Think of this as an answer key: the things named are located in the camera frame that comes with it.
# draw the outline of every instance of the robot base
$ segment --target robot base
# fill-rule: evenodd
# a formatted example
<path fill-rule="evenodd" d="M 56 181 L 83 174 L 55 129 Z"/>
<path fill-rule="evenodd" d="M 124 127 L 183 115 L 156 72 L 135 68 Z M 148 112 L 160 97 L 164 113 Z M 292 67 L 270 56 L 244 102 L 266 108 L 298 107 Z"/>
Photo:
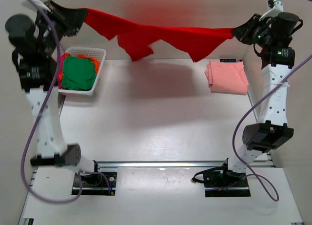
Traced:
<path fill-rule="evenodd" d="M 206 172 L 203 174 L 205 188 L 227 187 L 235 181 L 222 178 L 218 171 Z M 236 185 L 225 190 L 205 189 L 205 197 L 250 197 L 250 190 L 247 179 L 239 181 Z"/>
<path fill-rule="evenodd" d="M 82 176 L 81 179 L 83 181 L 82 187 L 82 195 L 94 195 L 94 196 L 114 196 L 116 193 L 116 182 L 117 182 L 117 172 L 104 172 L 102 173 L 106 176 L 109 181 L 111 187 L 113 188 L 113 195 L 111 195 L 108 191 L 108 186 L 106 181 L 101 178 L 100 175 L 92 175 L 92 176 Z M 79 180 L 78 175 L 75 174 L 72 195 L 78 195 L 79 193 Z"/>

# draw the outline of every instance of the plastic basket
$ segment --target plastic basket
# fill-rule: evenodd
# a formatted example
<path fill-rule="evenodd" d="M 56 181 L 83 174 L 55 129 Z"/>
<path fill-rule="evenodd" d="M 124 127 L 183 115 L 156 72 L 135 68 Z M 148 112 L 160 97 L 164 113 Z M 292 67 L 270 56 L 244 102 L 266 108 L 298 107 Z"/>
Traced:
<path fill-rule="evenodd" d="M 106 51 L 101 48 L 85 48 L 85 47 L 70 47 L 66 51 L 66 53 L 70 53 L 73 57 L 76 57 L 77 55 L 85 55 L 88 57 L 92 57 L 98 61 L 101 62 L 96 80 L 94 81 L 94 84 L 89 91 L 75 91 L 75 90 L 66 90 L 66 89 L 59 89 L 58 92 L 67 96 L 92 96 L 95 90 L 95 87 L 99 80 L 99 75 L 101 73 L 102 67 L 104 65 L 104 60 L 106 56 Z"/>

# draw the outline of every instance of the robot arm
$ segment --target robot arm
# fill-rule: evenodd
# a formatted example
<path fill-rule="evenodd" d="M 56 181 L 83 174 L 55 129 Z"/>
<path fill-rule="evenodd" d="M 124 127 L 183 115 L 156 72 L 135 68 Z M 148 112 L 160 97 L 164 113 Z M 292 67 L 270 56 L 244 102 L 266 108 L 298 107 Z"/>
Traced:
<path fill-rule="evenodd" d="M 44 4 L 59 40 L 78 33 L 87 15 L 86 10 L 63 8 L 50 0 Z M 7 20 L 5 28 L 15 46 L 12 60 L 21 87 L 36 119 L 56 71 L 56 63 L 51 58 L 56 47 L 51 29 L 39 12 L 35 23 L 26 15 L 18 14 Z M 37 154 L 31 159 L 31 165 L 65 167 L 75 173 L 97 172 L 98 164 L 82 156 L 78 144 L 65 142 L 59 121 L 58 93 L 58 85 L 54 84 L 38 124 Z"/>
<path fill-rule="evenodd" d="M 233 30 L 240 42 L 262 47 L 258 56 L 262 59 L 263 95 L 280 84 L 292 69 L 294 50 L 289 47 L 289 43 L 291 35 L 303 25 L 303 21 L 295 14 L 283 12 L 280 0 L 269 0 L 269 7 L 270 10 L 263 16 L 255 14 L 247 23 Z M 245 163 L 251 164 L 257 157 L 279 148 L 293 136 L 293 129 L 288 128 L 286 117 L 288 87 L 288 82 L 284 82 L 262 103 L 257 124 L 245 127 L 243 145 L 237 150 Z M 245 176 L 246 165 L 237 156 L 227 159 L 224 166 L 225 178 L 239 180 Z"/>

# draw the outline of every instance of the red fabric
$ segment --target red fabric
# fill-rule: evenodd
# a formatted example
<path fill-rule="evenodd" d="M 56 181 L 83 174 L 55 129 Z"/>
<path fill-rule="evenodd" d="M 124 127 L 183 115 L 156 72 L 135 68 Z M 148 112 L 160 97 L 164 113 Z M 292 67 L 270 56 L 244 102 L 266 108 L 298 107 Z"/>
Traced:
<path fill-rule="evenodd" d="M 232 28 L 142 25 L 94 9 L 88 9 L 84 22 L 109 40 L 118 36 L 118 45 L 129 54 L 132 61 L 154 53 L 149 45 L 157 40 L 187 52 L 193 61 L 199 61 L 225 40 L 233 38 Z"/>

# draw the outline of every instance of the white table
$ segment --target white table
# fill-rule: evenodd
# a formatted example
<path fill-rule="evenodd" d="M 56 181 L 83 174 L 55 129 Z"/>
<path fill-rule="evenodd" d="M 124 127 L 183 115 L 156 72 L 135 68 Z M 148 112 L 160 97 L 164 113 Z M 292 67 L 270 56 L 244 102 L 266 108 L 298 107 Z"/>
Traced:
<path fill-rule="evenodd" d="M 208 62 L 106 60 L 96 96 L 66 97 L 60 117 L 66 141 L 79 143 L 97 161 L 225 160 L 233 152 L 234 128 L 251 104 L 247 95 L 211 93 Z M 237 147 L 252 123 L 250 114 Z"/>
<path fill-rule="evenodd" d="M 284 170 L 256 168 L 276 186 L 273 202 L 256 179 L 251 197 L 205 198 L 204 186 L 190 182 L 201 168 L 119 168 L 115 196 L 81 196 L 68 205 L 44 204 L 29 196 L 23 218 L 33 225 L 291 225 L 300 223 Z M 33 189 L 49 198 L 70 195 L 73 172 L 40 168 Z"/>
<path fill-rule="evenodd" d="M 225 160 L 232 154 L 235 125 L 250 102 L 247 96 L 210 93 L 203 73 L 207 63 L 106 61 L 97 96 L 66 98 L 61 113 L 66 140 L 79 143 L 86 157 L 98 161 Z M 243 127 L 254 122 L 250 115 Z M 251 197 L 205 198 L 204 186 L 190 182 L 201 170 L 160 163 L 158 168 L 119 167 L 115 196 L 81 196 L 74 203 L 55 206 L 29 195 L 22 218 L 33 218 L 33 225 L 302 222 L 283 169 L 255 167 L 276 186 L 277 203 L 253 178 Z M 39 168 L 33 189 L 49 198 L 70 198 L 73 177 L 66 169 Z"/>

